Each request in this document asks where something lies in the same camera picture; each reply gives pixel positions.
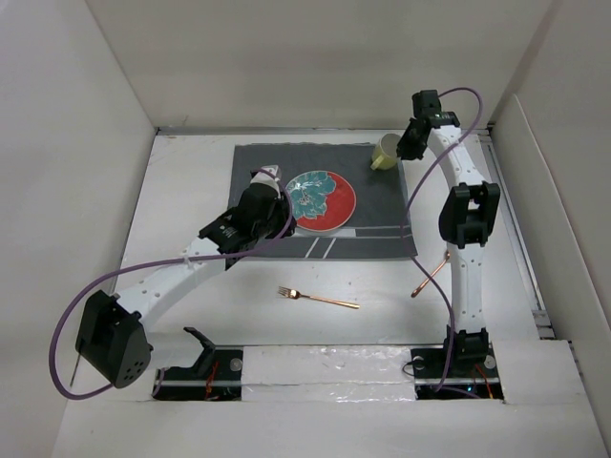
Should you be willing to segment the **yellow-green mug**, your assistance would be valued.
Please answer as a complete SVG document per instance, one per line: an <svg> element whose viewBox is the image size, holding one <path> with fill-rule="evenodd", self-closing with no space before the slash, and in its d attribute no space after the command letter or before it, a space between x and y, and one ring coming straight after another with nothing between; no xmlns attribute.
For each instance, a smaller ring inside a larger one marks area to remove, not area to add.
<svg viewBox="0 0 611 458"><path fill-rule="evenodd" d="M387 171L397 165L397 145L400 139L398 134L385 134L380 138L371 155L371 170Z"/></svg>

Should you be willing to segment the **red and teal round plate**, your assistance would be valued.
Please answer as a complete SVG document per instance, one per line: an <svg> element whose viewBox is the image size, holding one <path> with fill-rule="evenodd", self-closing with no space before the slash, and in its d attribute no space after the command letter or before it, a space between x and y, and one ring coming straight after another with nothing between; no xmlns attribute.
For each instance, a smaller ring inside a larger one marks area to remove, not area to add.
<svg viewBox="0 0 611 458"><path fill-rule="evenodd" d="M324 233L344 226L352 217L356 192L337 173L308 171L295 176L286 185L293 216L301 229Z"/></svg>

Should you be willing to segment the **grey striped cloth placemat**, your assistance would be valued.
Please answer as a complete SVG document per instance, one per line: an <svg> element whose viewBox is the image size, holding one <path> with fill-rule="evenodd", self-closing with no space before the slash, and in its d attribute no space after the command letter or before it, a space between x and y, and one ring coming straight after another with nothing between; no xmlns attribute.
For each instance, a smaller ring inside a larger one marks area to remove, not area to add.
<svg viewBox="0 0 611 458"><path fill-rule="evenodd" d="M317 233L297 226L295 233L262 251L269 259L390 260L417 253L411 228L401 220L408 199L398 167L370 169L371 144L280 143L238 145L234 149L229 206L237 205L252 171L278 165L285 185L308 171L330 171L354 188L356 209L341 228Z"/></svg>

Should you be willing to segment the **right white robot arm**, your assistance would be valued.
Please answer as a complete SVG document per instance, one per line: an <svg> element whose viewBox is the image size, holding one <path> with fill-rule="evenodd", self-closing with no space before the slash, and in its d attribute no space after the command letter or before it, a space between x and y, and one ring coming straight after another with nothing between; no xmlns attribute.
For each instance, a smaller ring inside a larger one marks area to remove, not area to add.
<svg viewBox="0 0 611 458"><path fill-rule="evenodd" d="M450 253L452 296L442 298L449 308L446 338L434 356L423 356L415 374L441 383L460 377L489 352L489 334L483 318L482 262L486 243L493 233L500 201L498 184L478 172L464 145L469 132L462 132L453 112L443 110L436 90L411 97L413 117L396 147L402 160L421 159L430 150L435 160L411 192L412 204L425 179L440 167L449 188L438 229Z"/></svg>

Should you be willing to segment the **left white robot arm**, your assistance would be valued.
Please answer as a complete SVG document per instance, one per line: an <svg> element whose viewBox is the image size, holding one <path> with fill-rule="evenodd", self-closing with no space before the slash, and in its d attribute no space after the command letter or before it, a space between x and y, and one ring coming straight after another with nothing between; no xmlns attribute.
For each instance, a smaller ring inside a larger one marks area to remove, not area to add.
<svg viewBox="0 0 611 458"><path fill-rule="evenodd" d="M295 228L282 185L253 180L237 206L200 230L181 257L113 295L101 290L83 309L75 349L114 388L139 378L151 361L147 332L171 307L239 260L268 248Z"/></svg>

